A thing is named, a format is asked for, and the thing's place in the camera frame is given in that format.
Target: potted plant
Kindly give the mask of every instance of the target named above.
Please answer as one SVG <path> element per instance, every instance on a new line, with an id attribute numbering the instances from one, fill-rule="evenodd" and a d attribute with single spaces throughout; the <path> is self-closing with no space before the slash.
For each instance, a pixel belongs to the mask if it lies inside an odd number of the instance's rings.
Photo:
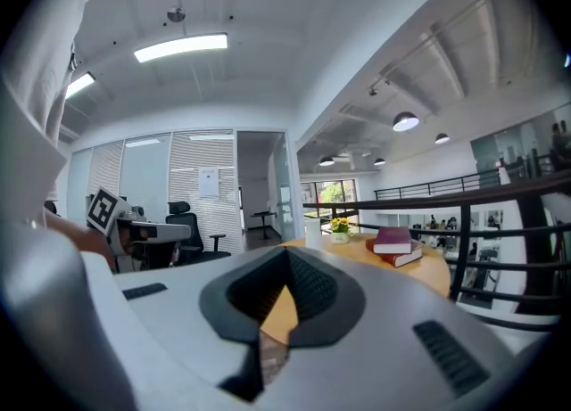
<path id="1" fill-rule="evenodd" d="M 335 218 L 331 221 L 331 229 L 333 233 L 331 234 L 331 242 L 333 243 L 348 243 L 349 236 L 349 219 L 347 218 Z"/>

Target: black railing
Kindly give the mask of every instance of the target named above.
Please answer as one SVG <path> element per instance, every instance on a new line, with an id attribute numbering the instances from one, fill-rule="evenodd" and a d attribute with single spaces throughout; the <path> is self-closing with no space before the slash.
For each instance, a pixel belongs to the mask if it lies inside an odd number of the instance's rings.
<path id="1" fill-rule="evenodd" d="M 571 231 L 571 223 L 559 224 L 556 226 L 541 226 L 534 228 L 504 230 L 504 231 L 473 231 L 470 229 L 470 209 L 473 204 L 493 203 L 498 201 L 515 200 L 520 197 L 544 195 L 546 193 L 555 193 L 559 191 L 568 191 L 571 186 L 571 170 L 555 173 L 546 177 L 525 180 L 519 184 L 504 185 L 499 187 L 490 187 L 487 189 L 477 189 L 468 193 L 455 193 L 435 196 L 429 199 L 417 198 L 397 201 L 360 201 L 351 203 L 305 203 L 304 208 L 322 208 L 331 209 L 331 218 L 322 218 L 323 222 L 328 223 L 332 218 L 345 216 L 345 214 L 354 214 L 358 210 L 408 210 L 415 208 L 439 208 L 460 206 L 460 230 L 426 230 L 426 229 L 410 229 L 412 234 L 429 234 L 436 236 L 452 236 L 460 238 L 459 255 L 457 259 L 446 259 L 449 265 L 456 266 L 454 277 L 451 280 L 449 299 L 456 302 L 461 293 L 466 295 L 475 295 L 488 300 L 506 300 L 514 301 L 521 304 L 533 305 L 540 308 L 539 314 L 560 314 L 563 304 L 564 295 L 534 295 L 526 292 L 524 295 L 508 294 L 505 292 L 485 291 L 483 289 L 475 289 L 463 286 L 464 274 L 467 268 L 476 268 L 484 270 L 506 270 L 506 271 L 523 271 L 527 274 L 546 274 L 546 273 L 563 273 L 571 270 L 571 262 L 557 261 L 551 258 L 543 263 L 531 264 L 509 264 L 491 261 L 468 260 L 468 248 L 472 238 L 501 238 L 523 236 L 544 237 L 546 235 L 557 234 L 558 239 L 564 242 L 562 233 Z M 369 229 L 378 229 L 380 226 L 370 224 L 356 224 Z M 487 324 L 498 325 L 502 327 L 515 328 L 518 330 L 531 330 L 535 332 L 549 331 L 553 328 L 553 324 L 549 325 L 530 325 L 511 321 L 505 321 L 487 316 L 480 317 Z"/>
<path id="2" fill-rule="evenodd" d="M 378 201 L 388 199 L 407 199 L 417 197 L 432 197 L 445 193 L 462 193 L 465 191 L 475 191 L 487 187 L 500 185 L 500 175 L 497 169 L 488 170 L 464 177 L 447 178 L 420 185 L 409 185 L 394 187 L 391 189 L 380 189 L 375 191 Z"/>

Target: round table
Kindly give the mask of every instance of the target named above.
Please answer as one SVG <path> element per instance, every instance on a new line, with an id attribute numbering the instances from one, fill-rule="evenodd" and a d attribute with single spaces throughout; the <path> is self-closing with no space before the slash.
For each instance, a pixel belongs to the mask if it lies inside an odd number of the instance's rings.
<path id="1" fill-rule="evenodd" d="M 331 235 L 323 235 L 320 249 L 349 260 L 404 273 L 423 282 L 443 297 L 448 296 L 451 277 L 442 254 L 429 246 L 423 246 L 421 259 L 394 268 L 365 247 L 365 241 L 375 236 L 375 234 L 355 234 L 346 244 L 333 244 Z M 285 242 L 281 246 L 305 246 L 305 239 Z M 297 326 L 297 323 L 294 299 L 287 288 L 284 288 L 261 326 L 261 330 L 276 341 L 287 344 L 289 333 Z"/>

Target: doorway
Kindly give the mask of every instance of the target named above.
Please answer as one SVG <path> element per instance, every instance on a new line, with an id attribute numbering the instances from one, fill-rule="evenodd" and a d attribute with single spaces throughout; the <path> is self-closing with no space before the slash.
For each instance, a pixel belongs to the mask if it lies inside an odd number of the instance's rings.
<path id="1" fill-rule="evenodd" d="M 237 162 L 244 249 L 252 251 L 293 240 L 285 135 L 238 132 Z"/>

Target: tree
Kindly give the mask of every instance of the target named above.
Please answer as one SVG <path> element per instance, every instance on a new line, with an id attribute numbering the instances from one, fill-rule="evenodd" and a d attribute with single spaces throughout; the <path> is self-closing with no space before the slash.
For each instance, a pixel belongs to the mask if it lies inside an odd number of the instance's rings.
<path id="1" fill-rule="evenodd" d="M 344 190 L 346 192 L 350 191 L 349 185 L 347 183 L 344 184 Z M 343 191 L 341 189 L 341 185 L 337 183 L 329 185 L 325 188 L 325 190 L 321 191 L 319 195 L 321 203 L 338 203 L 345 201 L 343 199 Z"/>

